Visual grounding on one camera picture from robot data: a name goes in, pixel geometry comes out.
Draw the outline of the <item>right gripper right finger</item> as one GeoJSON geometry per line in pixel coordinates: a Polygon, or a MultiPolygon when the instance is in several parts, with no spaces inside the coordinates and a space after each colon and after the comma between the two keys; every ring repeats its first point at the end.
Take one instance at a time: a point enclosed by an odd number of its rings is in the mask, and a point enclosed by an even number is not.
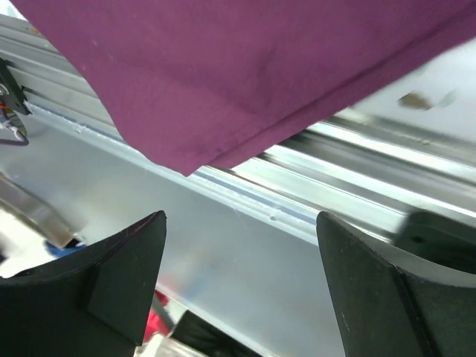
{"type": "Polygon", "coordinates": [[[347,356],[473,356],[475,273],[433,263],[337,216],[316,222],[347,356]]]}

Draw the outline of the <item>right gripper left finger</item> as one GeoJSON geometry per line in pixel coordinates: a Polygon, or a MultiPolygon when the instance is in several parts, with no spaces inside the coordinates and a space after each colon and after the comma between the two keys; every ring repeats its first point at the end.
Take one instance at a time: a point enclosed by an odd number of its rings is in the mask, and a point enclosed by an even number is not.
{"type": "Polygon", "coordinates": [[[140,345],[164,252],[158,211],[48,263],[1,279],[3,345],[140,345]]]}

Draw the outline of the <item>purple cloth mat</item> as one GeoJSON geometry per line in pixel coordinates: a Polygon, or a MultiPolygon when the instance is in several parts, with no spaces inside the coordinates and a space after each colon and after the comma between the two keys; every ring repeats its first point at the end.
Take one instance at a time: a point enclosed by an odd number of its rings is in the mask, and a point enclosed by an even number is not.
{"type": "Polygon", "coordinates": [[[475,37],[473,1],[16,1],[120,136],[231,168],[475,37]]]}

